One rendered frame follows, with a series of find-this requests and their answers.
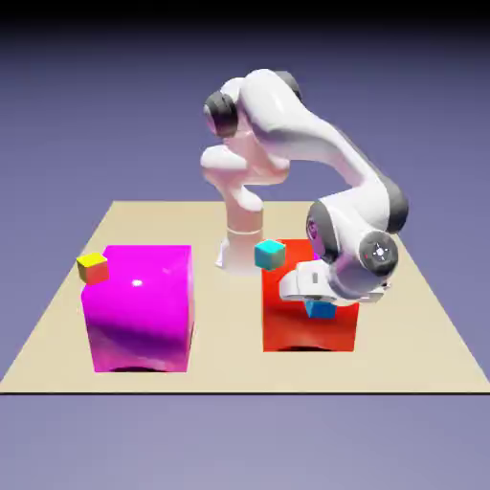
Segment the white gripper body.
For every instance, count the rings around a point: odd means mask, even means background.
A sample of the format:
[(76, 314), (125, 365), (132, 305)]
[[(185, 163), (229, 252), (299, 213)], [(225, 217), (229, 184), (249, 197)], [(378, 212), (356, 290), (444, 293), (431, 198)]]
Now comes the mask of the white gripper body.
[(321, 259), (299, 262), (278, 285), (283, 301), (326, 301), (339, 299), (329, 283), (329, 266)]

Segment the small blue cube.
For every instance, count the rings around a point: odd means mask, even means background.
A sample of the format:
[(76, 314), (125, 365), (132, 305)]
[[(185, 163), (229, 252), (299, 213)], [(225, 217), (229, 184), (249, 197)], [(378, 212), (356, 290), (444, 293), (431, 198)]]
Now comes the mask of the small blue cube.
[(310, 319), (333, 319), (336, 315), (337, 306), (328, 301), (304, 302), (305, 310)]

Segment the small cyan cube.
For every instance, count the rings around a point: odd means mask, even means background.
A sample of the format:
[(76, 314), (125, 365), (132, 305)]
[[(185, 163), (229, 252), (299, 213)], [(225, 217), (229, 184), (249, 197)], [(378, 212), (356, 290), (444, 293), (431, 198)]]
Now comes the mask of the small cyan cube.
[(276, 270), (285, 262), (286, 246), (276, 240), (263, 240), (255, 246), (255, 266), (263, 270)]

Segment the small yellow cube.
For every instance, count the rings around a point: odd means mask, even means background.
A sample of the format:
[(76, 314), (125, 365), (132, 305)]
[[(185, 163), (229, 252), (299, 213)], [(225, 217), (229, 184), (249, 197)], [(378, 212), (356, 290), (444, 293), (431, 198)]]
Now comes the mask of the small yellow cube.
[(109, 279), (108, 260), (100, 253), (91, 253), (77, 258), (78, 275), (87, 285)]

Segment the large red box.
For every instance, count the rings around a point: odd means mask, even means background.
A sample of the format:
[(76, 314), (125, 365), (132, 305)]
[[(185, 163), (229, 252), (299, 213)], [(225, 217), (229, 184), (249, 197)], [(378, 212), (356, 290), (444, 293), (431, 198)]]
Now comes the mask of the large red box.
[(279, 297), (280, 279), (300, 261), (314, 257), (306, 239), (282, 239), (284, 264), (261, 273), (262, 345), (265, 351), (354, 349), (359, 305), (338, 306), (329, 317), (318, 317), (307, 310), (303, 301), (283, 301)]

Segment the large magenta box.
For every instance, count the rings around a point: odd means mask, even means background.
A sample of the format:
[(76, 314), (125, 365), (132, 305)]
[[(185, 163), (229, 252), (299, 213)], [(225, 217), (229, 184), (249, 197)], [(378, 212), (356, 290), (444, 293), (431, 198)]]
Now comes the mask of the large magenta box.
[(96, 372), (188, 370), (194, 327), (190, 245), (109, 245), (109, 279), (81, 304)]

